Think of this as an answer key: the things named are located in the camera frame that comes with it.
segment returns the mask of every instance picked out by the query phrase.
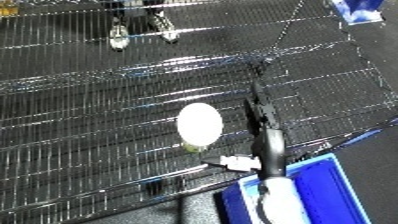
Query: blue container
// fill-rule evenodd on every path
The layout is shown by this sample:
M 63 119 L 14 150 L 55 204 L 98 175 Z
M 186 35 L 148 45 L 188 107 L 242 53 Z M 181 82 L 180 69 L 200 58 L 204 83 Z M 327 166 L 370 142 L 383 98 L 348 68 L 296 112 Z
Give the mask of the blue container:
M 371 223 L 333 154 L 289 165 L 287 173 L 294 181 L 308 223 Z M 258 184 L 257 175 L 253 175 L 224 190 L 231 224 L 262 223 L 256 206 Z

